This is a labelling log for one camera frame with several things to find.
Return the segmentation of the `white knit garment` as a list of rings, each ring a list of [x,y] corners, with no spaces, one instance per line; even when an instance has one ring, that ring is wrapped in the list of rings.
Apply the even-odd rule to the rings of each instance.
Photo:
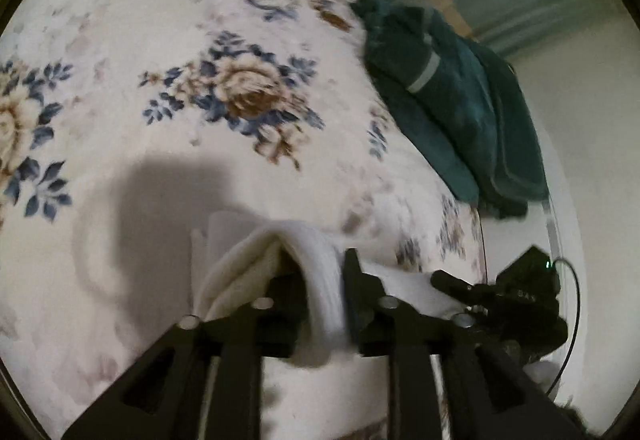
[[[204,321],[231,316],[243,304],[267,295],[284,272],[283,253],[303,286],[307,329],[293,363],[321,366],[350,347],[343,292],[344,243],[309,223],[267,220],[242,212],[214,212],[204,229],[191,231],[193,313]]]

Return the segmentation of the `floral cream blanket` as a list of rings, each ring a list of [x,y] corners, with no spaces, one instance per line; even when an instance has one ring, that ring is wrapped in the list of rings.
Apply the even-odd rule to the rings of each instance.
[[[221,209],[410,278],[484,276],[400,132],[354,0],[24,0],[1,37],[1,357],[57,439],[191,308]]]

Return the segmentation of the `dark green towel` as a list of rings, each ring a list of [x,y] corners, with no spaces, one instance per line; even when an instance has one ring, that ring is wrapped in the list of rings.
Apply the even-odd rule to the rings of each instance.
[[[522,218],[549,196],[513,67],[433,8],[355,0],[363,64],[393,120],[460,202]]]

